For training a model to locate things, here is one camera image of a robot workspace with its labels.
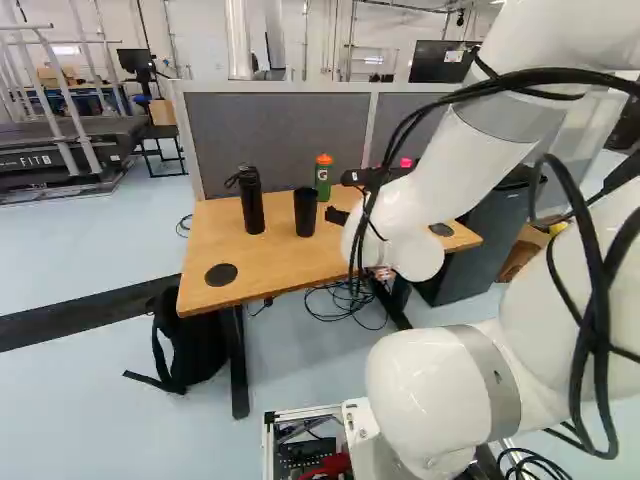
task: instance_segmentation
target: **robotic arm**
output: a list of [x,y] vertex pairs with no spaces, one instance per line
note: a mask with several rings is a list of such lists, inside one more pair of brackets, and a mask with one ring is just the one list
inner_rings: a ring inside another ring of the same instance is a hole
[[[640,69],[640,27],[633,0],[520,0],[503,8],[480,56],[500,74],[539,66],[590,70]],[[476,65],[466,84],[486,78]],[[584,93],[566,85],[546,92]],[[478,203],[552,129],[570,101],[504,92],[449,108],[416,170],[384,185],[370,215],[363,266],[385,265],[411,281],[442,265],[439,242],[421,227],[455,218]],[[640,179],[591,209],[605,254],[640,205]],[[362,217],[345,225],[343,255]],[[583,313],[591,285],[574,225],[554,242],[553,258],[568,294]],[[633,242],[609,292],[612,344],[640,354],[640,241]],[[514,279],[500,318],[476,325],[418,329],[383,338],[367,365],[367,392],[384,439],[420,479],[452,478],[474,446],[539,430],[569,417],[574,345],[580,329],[552,282],[545,252]],[[608,364],[612,397],[640,392],[627,358]],[[594,397],[585,381],[582,399]]]
[[[640,69],[640,29],[629,15],[635,7],[633,0],[607,2],[606,8],[598,0],[510,1],[480,57],[499,74],[535,67]],[[474,64],[465,85],[487,78]],[[582,94],[586,89],[563,85],[544,91]],[[431,278],[444,252],[421,227],[473,208],[559,127],[573,103],[503,92],[450,107],[416,169],[380,190],[371,221],[389,241],[367,229],[363,266],[391,266],[411,281]],[[358,205],[345,225],[341,249],[347,259],[361,216]]]

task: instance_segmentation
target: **green sports bottle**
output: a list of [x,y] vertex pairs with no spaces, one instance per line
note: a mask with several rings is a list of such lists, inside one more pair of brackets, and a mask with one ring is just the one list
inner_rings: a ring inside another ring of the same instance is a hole
[[331,196],[331,182],[329,181],[331,165],[333,165],[333,158],[326,153],[318,155],[316,158],[316,190],[318,190],[319,202],[328,202]]

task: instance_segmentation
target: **ceiling pipe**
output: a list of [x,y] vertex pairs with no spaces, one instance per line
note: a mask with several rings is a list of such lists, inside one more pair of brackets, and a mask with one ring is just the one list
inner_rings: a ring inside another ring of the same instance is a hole
[[225,0],[229,79],[251,80],[253,68],[245,0]]

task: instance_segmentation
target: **computer monitor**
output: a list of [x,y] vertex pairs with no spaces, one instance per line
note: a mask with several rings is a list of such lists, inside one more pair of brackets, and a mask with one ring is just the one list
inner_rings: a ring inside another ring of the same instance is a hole
[[129,73],[154,69],[151,52],[146,48],[118,48],[118,59]]
[[460,83],[473,62],[472,48],[481,42],[418,40],[409,83]]

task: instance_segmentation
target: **desk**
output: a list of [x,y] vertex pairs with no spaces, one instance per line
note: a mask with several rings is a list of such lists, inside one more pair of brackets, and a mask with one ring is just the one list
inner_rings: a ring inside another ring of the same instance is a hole
[[[349,211],[361,198],[355,188],[334,185],[329,202],[318,205],[316,231],[310,238],[296,235],[290,191],[263,195],[266,230],[261,235],[245,232],[239,197],[196,203],[177,310],[181,317],[220,311],[230,350],[233,416],[236,419],[249,414],[242,305],[345,278],[348,265],[340,254],[342,227],[326,222],[324,212],[329,205]],[[457,222],[448,225],[454,235],[439,237],[447,252],[482,243],[482,238],[463,225]],[[425,235],[432,235],[425,230]],[[210,287],[205,283],[205,273],[219,263],[235,265],[238,275],[228,285]],[[399,287],[394,286],[391,295],[384,288],[381,290],[387,297],[375,293],[388,311],[391,307],[390,317],[399,328],[411,328],[401,311],[408,298],[407,289],[410,291],[411,287],[398,279]]]

